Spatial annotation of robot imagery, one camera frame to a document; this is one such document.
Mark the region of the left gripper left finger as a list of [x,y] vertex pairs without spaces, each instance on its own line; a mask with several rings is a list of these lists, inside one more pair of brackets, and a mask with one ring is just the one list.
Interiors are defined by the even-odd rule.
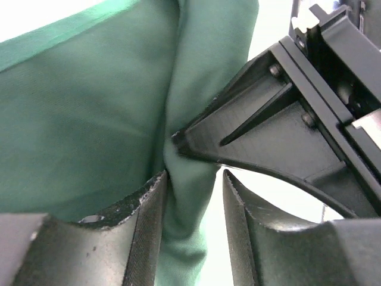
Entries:
[[153,285],[167,174],[78,222],[1,214],[2,285]]

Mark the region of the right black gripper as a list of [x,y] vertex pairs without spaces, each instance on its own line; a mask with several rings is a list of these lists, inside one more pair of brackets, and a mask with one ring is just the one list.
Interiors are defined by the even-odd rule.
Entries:
[[178,152],[281,179],[343,217],[379,217],[380,51],[351,10],[301,11],[283,49],[247,63],[173,135]]

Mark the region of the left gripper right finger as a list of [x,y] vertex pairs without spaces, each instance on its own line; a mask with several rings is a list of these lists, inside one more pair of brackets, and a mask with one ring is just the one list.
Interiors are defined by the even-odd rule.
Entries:
[[272,205],[223,173],[235,285],[379,285],[380,220],[313,223]]

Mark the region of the dark green cloth napkin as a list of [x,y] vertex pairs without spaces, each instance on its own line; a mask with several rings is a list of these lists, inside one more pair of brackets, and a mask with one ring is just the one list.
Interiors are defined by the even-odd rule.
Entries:
[[257,1],[105,1],[1,43],[1,211],[68,221],[170,177],[157,285],[195,285],[217,168],[171,136],[248,59]]

